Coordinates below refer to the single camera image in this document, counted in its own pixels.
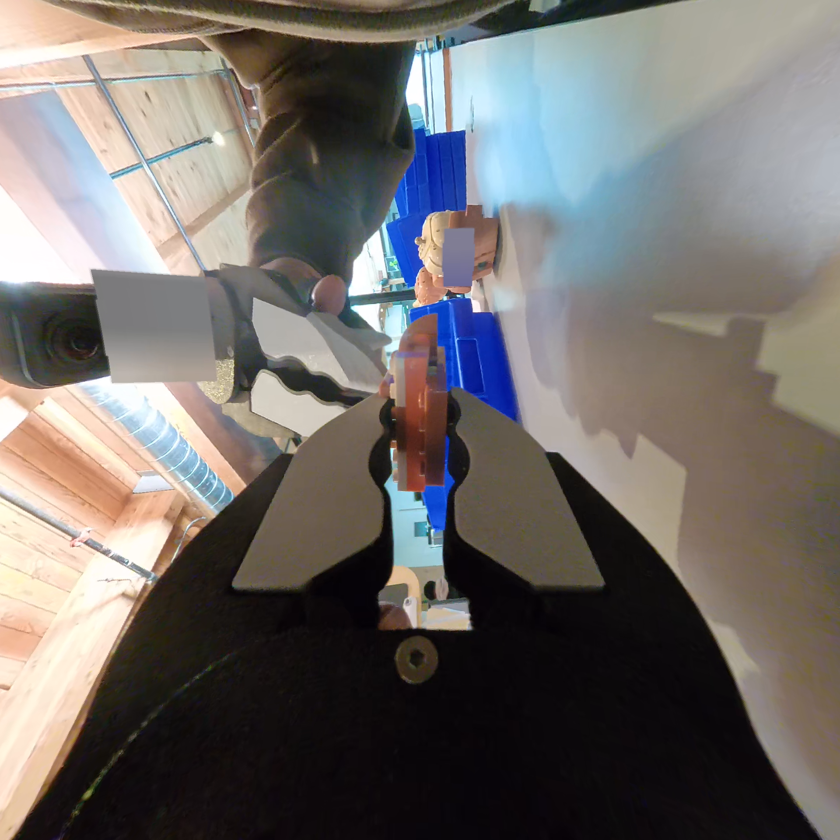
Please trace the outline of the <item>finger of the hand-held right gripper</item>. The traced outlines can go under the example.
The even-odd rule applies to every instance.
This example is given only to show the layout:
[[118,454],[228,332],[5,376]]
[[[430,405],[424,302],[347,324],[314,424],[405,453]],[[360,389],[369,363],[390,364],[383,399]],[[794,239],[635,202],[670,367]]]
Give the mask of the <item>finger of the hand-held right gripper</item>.
[[305,438],[370,394],[306,369],[260,371],[249,393],[251,411]]
[[251,321],[259,347],[271,361],[297,361],[344,389],[378,389],[385,378],[380,365],[340,332],[343,325],[335,317],[317,312],[302,316],[255,299]]

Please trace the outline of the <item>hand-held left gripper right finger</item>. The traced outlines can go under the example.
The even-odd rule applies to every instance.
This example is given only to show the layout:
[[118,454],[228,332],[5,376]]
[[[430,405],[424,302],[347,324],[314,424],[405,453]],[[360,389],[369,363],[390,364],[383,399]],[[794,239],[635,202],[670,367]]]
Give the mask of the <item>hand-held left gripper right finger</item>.
[[478,397],[462,388],[450,395],[466,458],[450,491],[455,533],[537,592],[600,591],[602,573],[547,452]]

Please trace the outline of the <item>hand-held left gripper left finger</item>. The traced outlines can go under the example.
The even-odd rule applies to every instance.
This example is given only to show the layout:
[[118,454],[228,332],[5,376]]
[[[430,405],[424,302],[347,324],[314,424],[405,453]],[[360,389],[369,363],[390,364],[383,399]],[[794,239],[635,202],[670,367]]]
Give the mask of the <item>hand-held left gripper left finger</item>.
[[390,404],[372,395],[292,457],[233,579],[238,592],[301,592],[369,549],[390,524]]

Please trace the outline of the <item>orange lego model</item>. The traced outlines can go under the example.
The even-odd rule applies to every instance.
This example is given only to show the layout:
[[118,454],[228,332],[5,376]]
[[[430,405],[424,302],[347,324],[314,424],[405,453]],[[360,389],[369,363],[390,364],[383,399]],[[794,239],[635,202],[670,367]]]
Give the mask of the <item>orange lego model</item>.
[[422,316],[407,327],[391,356],[380,391],[392,401],[392,452],[398,489],[421,492],[442,487],[448,379],[437,314]]

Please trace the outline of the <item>person's right forearm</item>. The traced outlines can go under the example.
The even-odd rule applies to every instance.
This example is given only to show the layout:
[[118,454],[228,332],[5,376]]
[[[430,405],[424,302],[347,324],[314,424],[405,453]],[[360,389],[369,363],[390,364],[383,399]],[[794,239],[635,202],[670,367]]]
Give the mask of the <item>person's right forearm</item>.
[[340,43],[257,31],[232,60],[266,118],[246,212],[248,262],[297,259],[350,280],[413,161],[414,42]]

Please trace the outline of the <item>tan brown lego figure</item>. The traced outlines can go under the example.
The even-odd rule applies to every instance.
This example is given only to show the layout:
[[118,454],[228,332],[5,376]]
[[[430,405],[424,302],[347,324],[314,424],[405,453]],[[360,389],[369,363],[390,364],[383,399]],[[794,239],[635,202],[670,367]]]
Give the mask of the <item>tan brown lego figure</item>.
[[[453,270],[445,270],[445,235],[454,229],[468,229],[473,234],[474,266],[470,280],[458,280]],[[415,239],[422,267],[416,275],[413,306],[434,305],[456,294],[470,295],[473,286],[493,272],[499,237],[499,218],[486,217],[480,205],[468,205],[464,211],[429,214],[422,233]]]

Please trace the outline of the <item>person's right hand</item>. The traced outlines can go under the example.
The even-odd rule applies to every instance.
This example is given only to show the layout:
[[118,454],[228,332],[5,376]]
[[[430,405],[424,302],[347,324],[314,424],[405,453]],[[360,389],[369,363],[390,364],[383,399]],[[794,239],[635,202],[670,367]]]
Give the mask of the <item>person's right hand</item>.
[[261,268],[308,312],[338,317],[346,306],[349,287],[340,276],[323,275],[292,257],[273,259]]

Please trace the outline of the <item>large blue plastic bin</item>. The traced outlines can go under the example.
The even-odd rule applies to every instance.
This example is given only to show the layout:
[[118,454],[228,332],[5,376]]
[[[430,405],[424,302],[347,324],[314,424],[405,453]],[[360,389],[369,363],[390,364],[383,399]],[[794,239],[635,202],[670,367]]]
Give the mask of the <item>large blue plastic bin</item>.
[[518,401],[501,327],[490,312],[474,311],[465,298],[414,308],[410,322],[437,316],[437,343],[444,348],[447,387],[467,391],[518,422]]

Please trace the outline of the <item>stacked blue plastic bins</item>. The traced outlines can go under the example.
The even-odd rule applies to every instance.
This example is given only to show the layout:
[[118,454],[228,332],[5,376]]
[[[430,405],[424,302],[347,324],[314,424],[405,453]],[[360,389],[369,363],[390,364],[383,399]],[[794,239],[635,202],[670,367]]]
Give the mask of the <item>stacked blue plastic bins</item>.
[[396,221],[466,209],[466,132],[413,130],[414,157],[396,188]]

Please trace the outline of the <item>silver spiral ventilation duct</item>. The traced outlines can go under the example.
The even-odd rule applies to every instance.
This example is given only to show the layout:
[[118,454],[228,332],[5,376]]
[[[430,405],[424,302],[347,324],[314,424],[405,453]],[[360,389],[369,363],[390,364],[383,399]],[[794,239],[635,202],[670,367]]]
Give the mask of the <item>silver spiral ventilation duct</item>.
[[96,380],[69,389],[202,514],[212,518],[234,500],[222,477],[137,386]]

